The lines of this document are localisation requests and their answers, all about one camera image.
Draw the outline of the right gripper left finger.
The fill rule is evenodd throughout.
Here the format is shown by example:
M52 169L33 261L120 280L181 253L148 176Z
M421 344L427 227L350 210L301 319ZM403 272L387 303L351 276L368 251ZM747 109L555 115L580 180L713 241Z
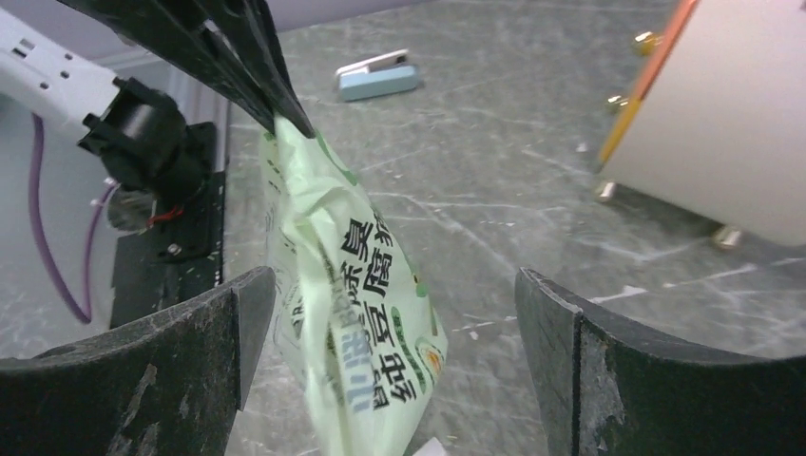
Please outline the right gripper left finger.
M222 455L276 277L257 267L114 330L1 362L5 455Z

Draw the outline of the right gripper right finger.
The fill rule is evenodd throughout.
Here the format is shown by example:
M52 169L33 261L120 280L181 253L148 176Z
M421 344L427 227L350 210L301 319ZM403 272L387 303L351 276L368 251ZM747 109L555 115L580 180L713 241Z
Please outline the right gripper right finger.
M552 455L801 455L805 359L706 347L515 280L520 334Z

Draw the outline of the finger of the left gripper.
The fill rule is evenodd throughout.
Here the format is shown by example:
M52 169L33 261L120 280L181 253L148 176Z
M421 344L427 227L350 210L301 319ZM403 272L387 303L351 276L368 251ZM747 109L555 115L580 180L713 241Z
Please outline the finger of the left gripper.
M158 55L241 107L266 130L274 116L259 87L194 1L66 0L63 4Z
M254 81L262 110L272 118L282 117L305 137L316 130L301 107L292 87L275 22L266 1L202 1L204 9L240 59Z

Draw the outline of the green cat litter bag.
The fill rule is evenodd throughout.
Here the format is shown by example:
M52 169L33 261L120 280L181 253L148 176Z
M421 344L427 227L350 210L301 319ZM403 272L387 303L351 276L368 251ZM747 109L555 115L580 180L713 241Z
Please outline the green cat litter bag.
M429 290L355 175L284 118L259 150L270 336L305 392L325 455L401 455L448 341Z

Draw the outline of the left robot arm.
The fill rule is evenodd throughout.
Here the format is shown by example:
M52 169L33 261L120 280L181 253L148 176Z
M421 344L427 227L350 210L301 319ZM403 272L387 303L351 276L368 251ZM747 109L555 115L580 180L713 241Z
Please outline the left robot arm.
M263 1L74 1L71 7L131 39L239 105L266 128L276 118L315 128L290 82ZM97 156L123 186L169 206L204 188L203 160L167 94L97 65L13 14L1 14L1 91Z

